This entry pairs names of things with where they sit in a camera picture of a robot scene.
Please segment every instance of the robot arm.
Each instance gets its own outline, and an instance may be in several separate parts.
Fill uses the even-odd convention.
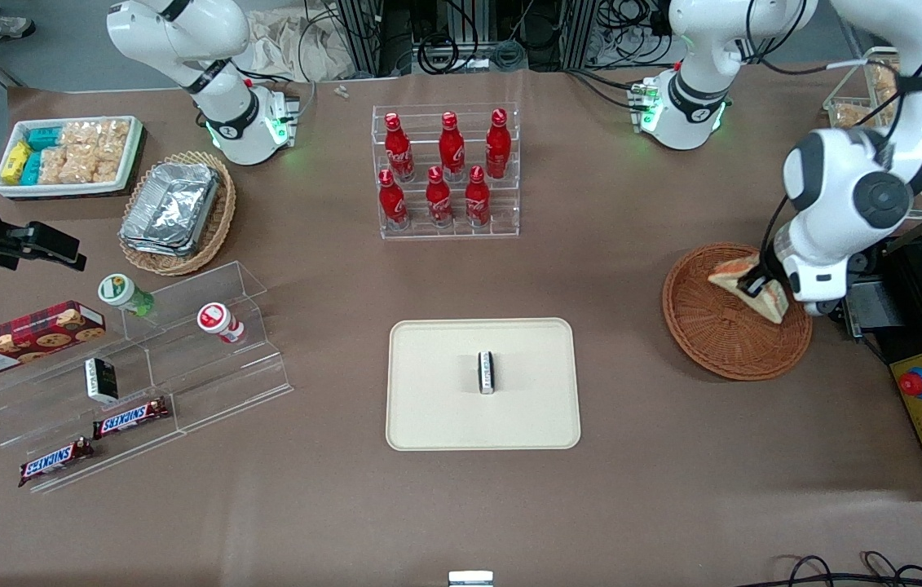
[[[645,131],[669,148],[698,148],[717,128],[750,29],[755,42],[802,29],[818,0],[672,0],[670,26],[686,44],[681,69],[648,77],[636,92]]]
[[[126,0],[109,8],[106,27],[121,53],[192,94],[233,163],[260,163],[288,143],[283,94],[249,88],[230,64],[249,41],[232,0]]]
[[[885,130],[812,130],[789,153],[783,183],[797,215],[741,281],[756,296],[785,276],[810,311],[847,290],[849,257],[889,236],[922,190],[922,2],[832,0],[838,14],[899,50],[902,103]]]

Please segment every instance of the gray floor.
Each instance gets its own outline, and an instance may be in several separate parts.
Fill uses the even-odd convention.
[[[301,0],[237,0],[245,11]],[[2,0],[2,11],[37,24],[32,37],[0,44],[0,65],[25,85],[46,90],[170,88],[158,71],[127,59],[106,34],[110,0]],[[851,55],[828,2],[774,55],[777,62],[842,60]],[[6,94],[0,89],[0,156],[7,133]]]

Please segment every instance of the red bottle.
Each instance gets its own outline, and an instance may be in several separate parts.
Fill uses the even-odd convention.
[[[453,226],[453,208],[450,208],[450,186],[443,181],[443,168],[432,165],[428,170],[428,189],[424,191],[428,198],[428,214],[431,223],[439,229]]]
[[[504,108],[493,111],[491,123],[486,133],[486,172],[491,178],[501,179],[512,155],[512,134],[508,131],[508,113]]]
[[[402,130],[399,115],[389,112],[385,115],[385,128],[389,134],[385,137],[385,150],[389,153],[389,165],[400,182],[413,179],[413,151],[409,147],[409,137]]]
[[[460,182],[464,179],[464,137],[457,130],[457,115],[453,112],[443,113],[443,133],[439,135],[439,159],[443,161],[443,170],[447,182]]]
[[[490,188],[483,177],[483,168],[471,166],[471,181],[464,192],[465,207],[468,209],[468,223],[480,229],[490,223]]]
[[[402,188],[396,185],[390,170],[382,170],[377,178],[382,184],[379,197],[382,201],[382,210],[385,210],[387,229],[404,230],[409,226],[409,214],[406,213],[406,201],[402,196]]]

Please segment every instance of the person's foot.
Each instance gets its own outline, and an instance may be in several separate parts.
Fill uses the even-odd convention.
[[[36,31],[37,26],[32,20],[19,16],[4,16],[0,12],[0,41],[28,37]]]

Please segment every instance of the brown tablecloth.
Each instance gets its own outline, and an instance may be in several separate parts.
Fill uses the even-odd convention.
[[[725,382],[669,337],[660,287],[685,250],[755,244],[787,150],[840,72],[745,68],[711,140],[670,152],[562,74],[320,86],[298,146],[231,168],[240,204],[211,267],[266,284],[288,396],[36,497],[0,450],[0,585],[441,585],[489,568],[502,586],[731,585],[783,576],[788,554],[861,572],[880,549],[922,564],[922,453],[884,365],[816,324],[795,371]],[[628,79],[636,75],[625,74]],[[307,96],[305,86],[294,92]],[[517,100],[523,234],[385,242],[371,189],[375,104]],[[181,90],[13,90],[12,120],[132,114],[160,157],[211,150]],[[0,270],[0,322],[129,267],[122,198],[11,204],[81,238],[83,275]],[[410,452],[385,441],[398,320],[561,316],[576,339],[583,438],[565,451]]]

